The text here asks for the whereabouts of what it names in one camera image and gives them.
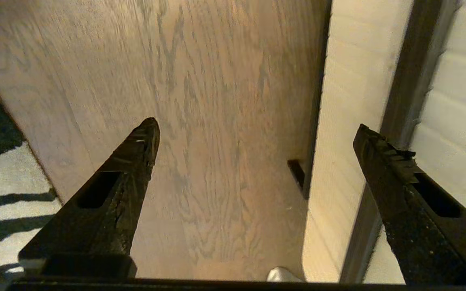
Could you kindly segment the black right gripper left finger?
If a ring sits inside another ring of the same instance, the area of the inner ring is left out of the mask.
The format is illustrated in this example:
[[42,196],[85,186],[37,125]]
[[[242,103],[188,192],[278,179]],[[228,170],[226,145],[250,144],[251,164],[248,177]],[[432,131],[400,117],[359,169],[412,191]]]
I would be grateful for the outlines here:
[[27,275],[133,278],[131,247],[160,141],[146,118],[19,252]]

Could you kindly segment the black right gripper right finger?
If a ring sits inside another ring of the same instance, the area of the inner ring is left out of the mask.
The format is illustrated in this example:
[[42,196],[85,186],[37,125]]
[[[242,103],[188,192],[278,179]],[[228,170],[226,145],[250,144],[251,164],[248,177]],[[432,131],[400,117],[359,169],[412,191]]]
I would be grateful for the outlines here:
[[466,208],[366,125],[353,148],[405,283],[466,286]]

